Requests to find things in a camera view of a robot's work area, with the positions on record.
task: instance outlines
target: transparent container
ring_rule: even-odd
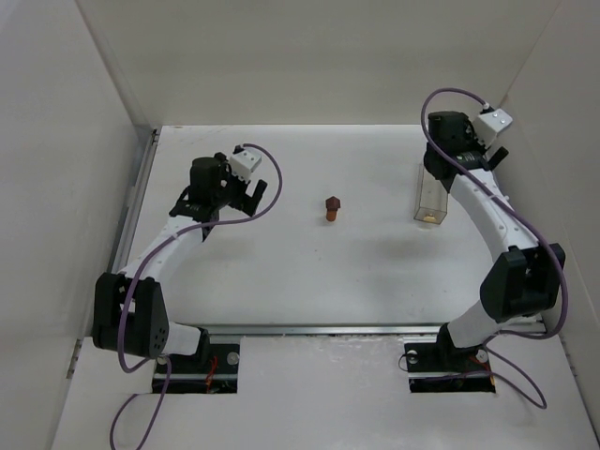
[[[448,193],[425,166],[419,166],[419,181],[414,203],[414,219],[441,224],[448,212]]]

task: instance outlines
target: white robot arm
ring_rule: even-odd
[[[157,238],[140,257],[119,273],[105,273],[97,281],[92,336],[97,347],[117,350],[119,321],[126,292],[138,279],[134,296],[135,310],[129,310],[126,322],[125,353],[155,359],[161,354],[181,354],[203,360],[208,354],[208,333],[194,326],[170,322],[161,284],[168,282],[177,267],[208,237],[212,226],[193,229],[199,223],[218,221],[225,206],[254,216],[266,190],[260,180],[250,197],[246,194],[251,175],[261,164],[261,154],[237,146],[227,159],[194,159],[190,184],[171,210],[171,216]]]
[[[429,134],[445,155],[491,191],[491,196],[483,192],[427,144],[426,169],[467,211],[493,261],[481,284],[477,303],[442,326],[436,346],[420,349],[420,354],[429,353],[431,371],[463,372],[465,361],[508,321],[552,308],[560,281],[548,252],[535,236],[494,201],[497,199],[512,209],[493,175],[508,151],[500,147],[493,157],[485,157],[490,144],[512,121],[510,116],[488,108],[473,122],[461,112],[433,112],[428,120]],[[563,249],[558,244],[550,245],[550,249],[563,265]]]

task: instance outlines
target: white table surface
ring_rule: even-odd
[[[491,267],[488,249],[450,199],[442,226],[413,220],[425,139],[416,126],[164,127],[131,251],[158,234],[191,161],[239,143],[277,158],[284,187],[257,222],[214,229],[163,284],[182,323],[443,323],[470,307]],[[265,158],[256,179],[276,191]],[[341,209],[324,220],[324,200]],[[229,208],[222,218],[240,218]]]
[[[557,338],[499,337],[491,347],[522,366],[547,396],[526,403],[497,382],[497,394],[411,394],[398,369],[400,337],[247,337],[239,392],[168,395],[145,450],[593,450],[592,426]],[[495,358],[492,367],[531,387]],[[88,338],[53,450],[104,450],[114,414],[147,393],[153,367],[123,373],[114,352]],[[136,398],[116,429],[136,448],[158,396]]]

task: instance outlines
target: screw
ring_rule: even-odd
[[[235,366],[240,362],[240,355],[236,352],[230,352],[227,354],[227,364],[230,366]]]
[[[488,352],[486,352],[485,350],[479,349],[477,351],[477,355],[475,356],[475,358],[477,358],[477,361],[479,361],[480,363],[486,363],[489,359]]]
[[[416,350],[408,350],[406,352],[406,361],[409,364],[416,364],[419,362],[419,354],[416,352]]]
[[[339,201],[338,197],[329,197],[327,200],[325,200],[325,208],[327,209],[327,215],[325,218],[329,222],[336,220],[336,217],[338,216],[338,209],[340,207],[341,202]]]

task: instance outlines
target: small brown object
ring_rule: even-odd
[[[338,197],[329,197],[327,200],[325,200],[325,208],[327,208],[327,215],[325,218],[330,222],[336,220],[336,217],[338,216],[338,209],[340,207],[341,202],[339,201]]]

